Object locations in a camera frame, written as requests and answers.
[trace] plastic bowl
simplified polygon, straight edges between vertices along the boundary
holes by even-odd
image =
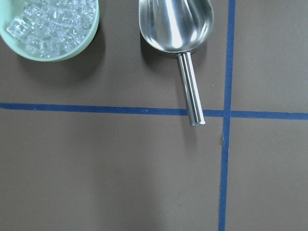
[[[14,38],[9,32],[6,31],[7,26],[9,23],[18,15],[21,15],[23,12],[23,1],[24,0],[0,0],[1,7],[0,7],[0,35],[4,42],[17,54],[31,60],[35,61],[42,61],[42,62],[55,62],[55,61],[61,61],[66,60],[69,58],[72,58],[76,56],[77,54],[81,53],[93,40],[95,33],[98,28],[98,22],[99,22],[99,3],[98,0],[96,1],[96,11],[95,11],[95,17],[93,20],[92,27],[88,33],[88,35],[84,38],[84,40],[73,50],[70,52],[60,55],[58,57],[53,58],[40,58],[37,56],[33,56],[29,53],[27,53],[24,50],[23,45],[19,40]]]

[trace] ice scoop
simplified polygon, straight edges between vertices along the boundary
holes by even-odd
[[[213,22],[209,0],[139,0],[142,36],[178,60],[191,126],[205,124],[191,54],[206,41]]]

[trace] metal scoop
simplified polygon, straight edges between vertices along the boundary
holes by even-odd
[[[191,53],[208,38],[213,22],[209,0],[139,0],[142,36],[178,60],[191,126],[205,124]]]

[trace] horizontal blue line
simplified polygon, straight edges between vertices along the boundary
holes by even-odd
[[[0,108],[26,111],[87,112],[138,115],[187,116],[186,109],[147,107],[108,107],[60,104],[0,103]],[[222,110],[203,110],[207,117],[223,117]],[[308,120],[308,113],[231,111],[232,118]]]

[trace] scoop handle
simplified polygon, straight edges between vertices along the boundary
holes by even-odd
[[[186,106],[191,126],[194,127],[205,124],[191,53],[181,53],[177,56],[177,59],[183,87],[185,89]]]

